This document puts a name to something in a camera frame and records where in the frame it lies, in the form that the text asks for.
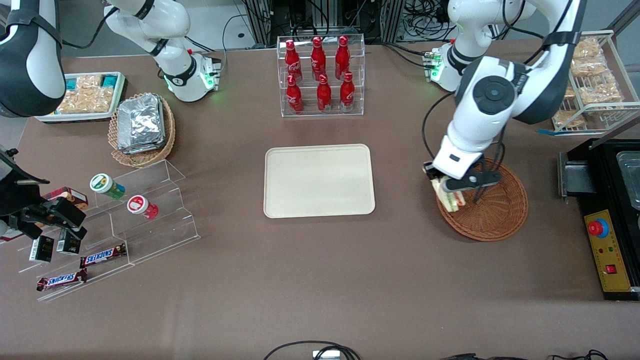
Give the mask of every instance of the table surface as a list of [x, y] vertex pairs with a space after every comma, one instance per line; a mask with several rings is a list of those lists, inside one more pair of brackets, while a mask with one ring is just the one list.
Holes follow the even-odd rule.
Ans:
[[[536, 46], [496, 42], [490, 54], [523, 60]], [[556, 195], [557, 153], [585, 138], [510, 122], [504, 163], [527, 190], [529, 217], [508, 240], [470, 241], [444, 221], [420, 168], [420, 122], [444, 92], [381, 46], [367, 47], [366, 66], [364, 116], [284, 120], [273, 51], [229, 53], [221, 90], [192, 104], [171, 96], [149, 56], [65, 59], [66, 72], [124, 73], [127, 95], [165, 96], [178, 131], [168, 159], [187, 176], [180, 187], [202, 239], [49, 303], [17, 274], [15, 251], [28, 241], [2, 245], [0, 357], [262, 359], [298, 340], [336, 341], [370, 360], [543, 359], [590, 348], [640, 357], [638, 304], [602, 300], [576, 202]], [[453, 111], [448, 99], [430, 118], [434, 146]], [[19, 163], [52, 181], [43, 193], [88, 193], [92, 175], [131, 170], [111, 158], [107, 129], [31, 119]], [[372, 214], [263, 214], [267, 150], [345, 143], [371, 149]], [[310, 359], [313, 349], [274, 359]]]

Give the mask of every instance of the coca-cola bottle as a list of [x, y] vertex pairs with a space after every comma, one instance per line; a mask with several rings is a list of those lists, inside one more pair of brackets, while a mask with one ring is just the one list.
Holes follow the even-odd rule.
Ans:
[[296, 44], [291, 38], [285, 44], [287, 46], [287, 54], [284, 56], [284, 62], [287, 63], [287, 72], [289, 75], [293, 75], [296, 83], [300, 83], [302, 81], [302, 67], [300, 67], [300, 56], [296, 51]]
[[335, 53], [335, 78], [342, 80], [344, 73], [349, 71], [349, 61], [351, 61], [351, 54], [349, 54], [349, 38], [342, 35], [338, 39], [338, 51]]
[[326, 114], [331, 112], [331, 87], [329, 87], [329, 78], [326, 74], [320, 74], [320, 84], [318, 85], [318, 110]]
[[356, 88], [353, 86], [353, 73], [347, 71], [344, 73], [344, 82], [340, 86], [340, 110], [345, 113], [353, 110], [353, 96]]
[[296, 115], [302, 114], [305, 105], [302, 103], [302, 92], [296, 84], [296, 78], [293, 75], [287, 76], [287, 102]]
[[322, 38], [314, 37], [314, 49], [311, 50], [311, 69], [316, 81], [320, 81], [320, 75], [326, 74], [326, 55], [322, 48]]

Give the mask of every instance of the round wicker basket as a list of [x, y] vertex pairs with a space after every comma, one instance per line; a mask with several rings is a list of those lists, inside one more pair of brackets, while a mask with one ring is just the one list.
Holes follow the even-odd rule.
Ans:
[[[131, 97], [131, 99], [136, 99], [140, 96], [142, 96], [142, 94], [137, 94]], [[109, 133], [107, 135], [107, 139], [109, 140], [109, 144], [115, 149], [111, 152], [114, 159], [118, 160], [118, 162], [123, 165], [143, 168], [147, 165], [151, 165], [165, 159], [169, 153], [171, 153], [173, 143], [175, 142], [175, 121], [173, 119], [173, 113], [171, 112], [166, 100], [162, 99], [162, 105], [164, 111], [163, 116], [166, 145], [164, 145], [162, 149], [140, 152], [133, 155], [126, 155], [123, 154], [122, 151], [118, 150], [118, 112], [116, 111], [113, 114], [109, 121]]]
[[[491, 159], [487, 159], [486, 163], [488, 167], [493, 165]], [[498, 171], [502, 179], [490, 186], [477, 204], [473, 203], [475, 190], [462, 192], [467, 205], [454, 213], [448, 213], [436, 200], [449, 225], [467, 238], [477, 241], [504, 240], [517, 233], [527, 219], [529, 200], [524, 186], [508, 167], [501, 165]]]

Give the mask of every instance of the aluminum foil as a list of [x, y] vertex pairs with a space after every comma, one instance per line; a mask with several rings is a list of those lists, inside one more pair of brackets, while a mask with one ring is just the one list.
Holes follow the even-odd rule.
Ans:
[[166, 143], [162, 100], [146, 93], [118, 107], [118, 150], [124, 154], [155, 150]]

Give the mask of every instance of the clear acrylic bottle rack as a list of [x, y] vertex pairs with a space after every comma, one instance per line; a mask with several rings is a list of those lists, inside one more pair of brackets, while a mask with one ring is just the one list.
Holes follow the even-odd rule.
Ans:
[[[317, 107], [317, 86], [311, 70], [311, 50], [313, 50], [312, 39], [315, 35], [300, 35], [294, 37], [278, 37], [276, 48], [278, 55], [278, 82], [280, 86], [280, 110], [282, 117], [304, 117], [304, 116], [335, 116], [335, 115], [363, 115], [364, 114], [364, 35], [363, 34], [343, 34], [349, 38], [349, 53], [351, 61], [349, 70], [353, 73], [353, 84], [355, 86], [355, 96], [353, 110], [348, 113], [340, 110], [340, 86], [342, 80], [335, 78], [335, 53], [338, 50], [338, 38], [342, 35], [320, 35], [324, 38], [323, 49], [326, 55], [326, 73], [331, 87], [332, 105], [331, 112], [321, 113]], [[295, 114], [287, 101], [287, 63], [285, 55], [287, 49], [285, 41], [293, 39], [296, 44], [296, 51], [300, 56], [302, 67], [302, 82], [298, 84], [302, 92], [304, 110], [302, 114]]]
[[[18, 250], [19, 273], [33, 283], [38, 301], [50, 301], [84, 288], [111, 275], [127, 270], [146, 260], [176, 249], [200, 238], [193, 215], [184, 208], [176, 181], [184, 175], [166, 160], [138, 169], [114, 181], [125, 187], [125, 195], [118, 200], [96, 193], [95, 207], [89, 209], [83, 226], [87, 235], [81, 243], [80, 254], [71, 256], [55, 251], [50, 263], [29, 261], [31, 245]], [[143, 195], [158, 206], [159, 214], [153, 220], [133, 215], [126, 202], [133, 195]], [[44, 229], [43, 235], [58, 241], [60, 230]], [[127, 247], [127, 255], [88, 266], [86, 283], [75, 283], [63, 288], [43, 292], [35, 290], [42, 277], [55, 277], [79, 271], [80, 257], [96, 254], [120, 244]]]

